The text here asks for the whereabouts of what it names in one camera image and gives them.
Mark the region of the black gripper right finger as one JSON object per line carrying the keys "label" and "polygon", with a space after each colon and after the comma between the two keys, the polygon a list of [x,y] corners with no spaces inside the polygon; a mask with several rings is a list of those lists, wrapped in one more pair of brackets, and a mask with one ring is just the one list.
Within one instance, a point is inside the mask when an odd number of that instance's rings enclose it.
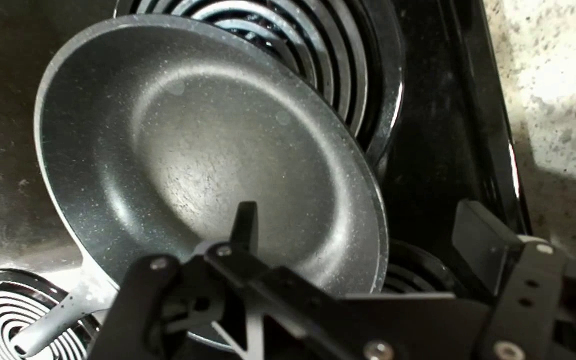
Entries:
{"label": "black gripper right finger", "polygon": [[576,259],[459,201],[452,246],[490,296],[478,360],[576,360]]}

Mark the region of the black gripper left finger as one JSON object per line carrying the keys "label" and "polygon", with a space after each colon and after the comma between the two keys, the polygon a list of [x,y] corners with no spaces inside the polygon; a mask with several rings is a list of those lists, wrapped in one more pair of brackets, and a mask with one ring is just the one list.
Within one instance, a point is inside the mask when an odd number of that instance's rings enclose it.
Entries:
{"label": "black gripper left finger", "polygon": [[187,262],[131,264],[87,360],[393,360],[386,331],[295,272],[259,262],[258,206]]}

